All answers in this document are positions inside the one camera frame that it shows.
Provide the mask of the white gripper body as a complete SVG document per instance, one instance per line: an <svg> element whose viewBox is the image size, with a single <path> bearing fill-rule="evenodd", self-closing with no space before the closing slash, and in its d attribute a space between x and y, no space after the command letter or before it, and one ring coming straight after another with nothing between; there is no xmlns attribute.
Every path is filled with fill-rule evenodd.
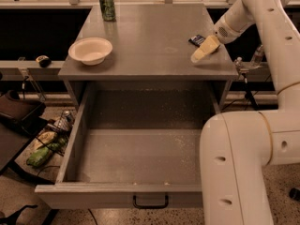
<svg viewBox="0 0 300 225"><path fill-rule="evenodd" d="M237 16L223 15L214 24L214 34L222 44L228 44L241 36L241 22Z"/></svg>

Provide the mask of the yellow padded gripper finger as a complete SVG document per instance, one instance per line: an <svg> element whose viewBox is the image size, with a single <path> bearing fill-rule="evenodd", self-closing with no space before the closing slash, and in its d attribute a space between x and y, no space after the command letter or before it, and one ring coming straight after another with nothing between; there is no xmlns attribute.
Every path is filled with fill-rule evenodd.
<svg viewBox="0 0 300 225"><path fill-rule="evenodd" d="M200 47L191 55L190 60L193 63L197 63L204 57L215 52L220 46L220 42L215 35L208 36Z"/></svg>

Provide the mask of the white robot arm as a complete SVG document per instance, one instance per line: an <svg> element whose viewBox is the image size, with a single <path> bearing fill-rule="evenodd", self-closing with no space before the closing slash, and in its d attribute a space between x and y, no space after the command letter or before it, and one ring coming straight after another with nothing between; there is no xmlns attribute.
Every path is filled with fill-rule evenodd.
<svg viewBox="0 0 300 225"><path fill-rule="evenodd" d="M191 56L198 62L256 25L278 99L275 110L219 113L202 128L205 225L273 225L262 168L300 158L300 34L284 10L290 1L236 0Z"/></svg>

